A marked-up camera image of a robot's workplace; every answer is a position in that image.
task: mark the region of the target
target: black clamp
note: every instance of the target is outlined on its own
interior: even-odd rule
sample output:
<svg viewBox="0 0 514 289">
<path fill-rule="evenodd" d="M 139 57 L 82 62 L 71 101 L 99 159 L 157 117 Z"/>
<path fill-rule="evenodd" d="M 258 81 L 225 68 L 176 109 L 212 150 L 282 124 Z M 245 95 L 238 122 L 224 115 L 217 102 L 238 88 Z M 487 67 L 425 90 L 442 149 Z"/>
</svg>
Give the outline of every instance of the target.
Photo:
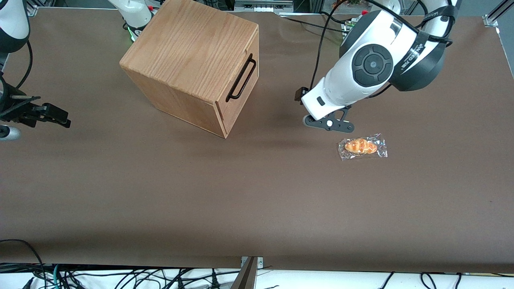
<svg viewBox="0 0 514 289">
<path fill-rule="evenodd" d="M 298 89 L 295 93 L 295 101 L 300 101 L 300 104 L 303 105 L 302 97 L 309 92 L 309 89 L 307 87 L 301 87 Z M 338 111 L 343 112 L 343 116 L 341 119 L 338 119 L 336 117 L 335 112 L 329 113 L 327 116 L 323 117 L 320 120 L 315 120 L 311 115 L 306 115 L 303 118 L 303 124 L 311 127 L 311 128 L 318 128 L 318 129 L 324 129 L 326 131 L 337 131 L 342 133 L 351 133 L 354 131 L 355 126 L 353 123 L 344 120 L 346 118 L 346 115 L 348 114 L 348 110 L 351 109 L 352 106 L 348 105 Z"/>
<path fill-rule="evenodd" d="M 39 96 L 27 96 L 16 87 L 8 84 L 0 77 L 4 88 L 0 95 L 0 120 L 13 121 L 35 128 L 38 121 L 53 122 L 69 128 L 71 121 L 68 112 L 50 103 L 37 105 L 32 103 L 40 99 Z"/>
</svg>

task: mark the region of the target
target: black strap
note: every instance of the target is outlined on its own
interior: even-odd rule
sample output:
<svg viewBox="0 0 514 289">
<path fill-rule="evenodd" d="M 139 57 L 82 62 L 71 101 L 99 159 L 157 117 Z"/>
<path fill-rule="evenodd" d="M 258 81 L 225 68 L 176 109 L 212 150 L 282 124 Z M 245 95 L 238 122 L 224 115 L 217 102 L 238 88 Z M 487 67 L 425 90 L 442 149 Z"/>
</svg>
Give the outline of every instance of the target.
<svg viewBox="0 0 514 289">
<path fill-rule="evenodd" d="M 458 9 L 455 8 L 453 5 L 443 6 L 435 9 L 434 11 L 428 13 L 425 15 L 425 18 L 423 18 L 423 21 L 421 23 L 428 22 L 429 20 L 432 20 L 439 16 L 448 16 L 452 17 L 453 19 L 457 18 Z"/>
<path fill-rule="evenodd" d="M 394 80 L 400 76 L 419 58 L 423 50 L 425 50 L 429 36 L 430 35 L 424 31 L 418 32 L 418 35 L 416 36 L 416 39 L 414 40 L 414 43 L 412 44 L 407 54 L 405 54 L 401 61 L 394 66 L 391 80 Z"/>
</svg>

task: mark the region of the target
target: robotic arm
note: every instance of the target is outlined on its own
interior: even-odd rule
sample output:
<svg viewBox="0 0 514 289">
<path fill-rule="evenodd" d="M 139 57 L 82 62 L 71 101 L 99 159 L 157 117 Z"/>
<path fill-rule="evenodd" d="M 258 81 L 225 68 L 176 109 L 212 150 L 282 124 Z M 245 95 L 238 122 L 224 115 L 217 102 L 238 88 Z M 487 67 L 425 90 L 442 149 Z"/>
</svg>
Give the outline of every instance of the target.
<svg viewBox="0 0 514 289">
<path fill-rule="evenodd" d="M 0 53 L 12 53 L 29 40 L 26 0 L 0 0 Z"/>
<path fill-rule="evenodd" d="M 333 112 L 371 96 L 389 82 L 400 91 L 414 91 L 430 84 L 443 66 L 446 42 L 460 0 L 423 0 L 428 13 L 420 31 L 386 11 L 373 11 L 357 22 L 340 47 L 340 59 L 310 91 L 299 91 L 310 115 L 307 126 L 353 131 Z"/>
<path fill-rule="evenodd" d="M 31 57 L 30 63 L 32 63 L 32 50 L 28 43 L 30 25 L 26 5 L 26 0 L 0 0 L 0 54 L 16 52 L 27 44 Z M 3 71 L 0 69 L 0 120 L 17 122 L 32 128 L 38 121 L 48 121 L 69 128 L 71 121 L 66 111 L 50 103 L 34 104 L 32 102 L 41 97 L 27 96 L 20 90 L 20 86 L 30 72 L 30 66 L 23 80 L 16 87 L 4 80 Z M 0 140 L 14 140 L 19 136 L 18 129 L 0 125 Z"/>
</svg>

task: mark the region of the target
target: white floor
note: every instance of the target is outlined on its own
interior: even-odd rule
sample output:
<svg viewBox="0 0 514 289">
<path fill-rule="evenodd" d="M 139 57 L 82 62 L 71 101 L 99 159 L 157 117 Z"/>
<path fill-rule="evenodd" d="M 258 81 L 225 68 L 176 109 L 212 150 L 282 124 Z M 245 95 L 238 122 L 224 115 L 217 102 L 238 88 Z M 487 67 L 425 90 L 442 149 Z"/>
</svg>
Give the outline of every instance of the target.
<svg viewBox="0 0 514 289">
<path fill-rule="evenodd" d="M 228 272 L 234 269 L 217 269 L 216 272 Z M 164 270 L 168 279 L 173 279 L 178 273 L 176 269 Z M 89 274 L 112 274 L 112 273 L 128 273 L 129 270 L 119 271 L 87 271 L 77 272 Z M 157 276 L 162 277 L 162 272 L 158 272 Z M 210 276 L 211 269 L 195 269 L 186 273 L 183 278 L 196 278 Z M 316 272 L 316 271 L 291 271 L 291 270 L 259 270 L 255 289 L 270 289 L 277 286 L 277 289 L 379 289 L 383 285 L 389 273 L 368 273 L 368 272 Z M 423 289 L 419 274 L 395 273 L 385 289 Z M 431 274 L 437 289 L 454 289 L 457 281 L 457 275 L 438 275 Z M 32 277 L 30 273 L 11 273 L 0 274 L 0 289 L 19 289 Z M 108 277 L 92 277 L 78 276 L 77 279 L 82 283 L 85 289 L 113 289 L 116 284 L 123 278 L 123 275 Z M 232 282 L 236 278 L 236 274 L 218 276 L 220 284 Z M 162 279 L 151 276 L 150 279 L 160 282 L 160 286 L 153 281 L 143 281 L 138 289 L 158 289 L 164 286 Z M 131 281 L 126 288 L 133 287 L 134 281 Z M 201 289 L 209 285 L 209 282 L 201 280 L 194 282 L 186 287 L 186 289 Z M 31 288 L 40 288 L 44 286 L 44 282 L 40 279 L 34 279 Z M 514 278 L 511 277 L 492 277 L 492 276 L 469 276 L 463 275 L 458 289 L 514 289 Z"/>
</svg>

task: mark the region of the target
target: table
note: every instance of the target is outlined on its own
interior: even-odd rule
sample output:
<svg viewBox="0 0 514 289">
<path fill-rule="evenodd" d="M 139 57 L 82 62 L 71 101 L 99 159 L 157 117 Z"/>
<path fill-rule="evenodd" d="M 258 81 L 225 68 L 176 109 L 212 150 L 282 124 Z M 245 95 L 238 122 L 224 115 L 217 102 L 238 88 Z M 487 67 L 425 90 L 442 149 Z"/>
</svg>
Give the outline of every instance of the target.
<svg viewBox="0 0 514 289">
<path fill-rule="evenodd" d="M 494 29 L 460 18 L 438 78 L 358 102 L 346 135 L 306 128 L 293 101 L 320 30 L 238 15 L 260 25 L 261 76 L 223 140 L 156 110 L 124 74 L 117 11 L 40 9 L 22 90 L 72 125 L 17 125 L 22 139 L 0 143 L 0 238 L 49 263 L 512 271 L 514 82 Z M 327 36 L 318 78 L 338 59 L 341 36 Z M 13 54 L 6 80 L 26 64 Z M 337 142 L 374 133 L 388 158 L 341 161 Z M 15 244 L 0 256 L 34 262 Z"/>
</svg>

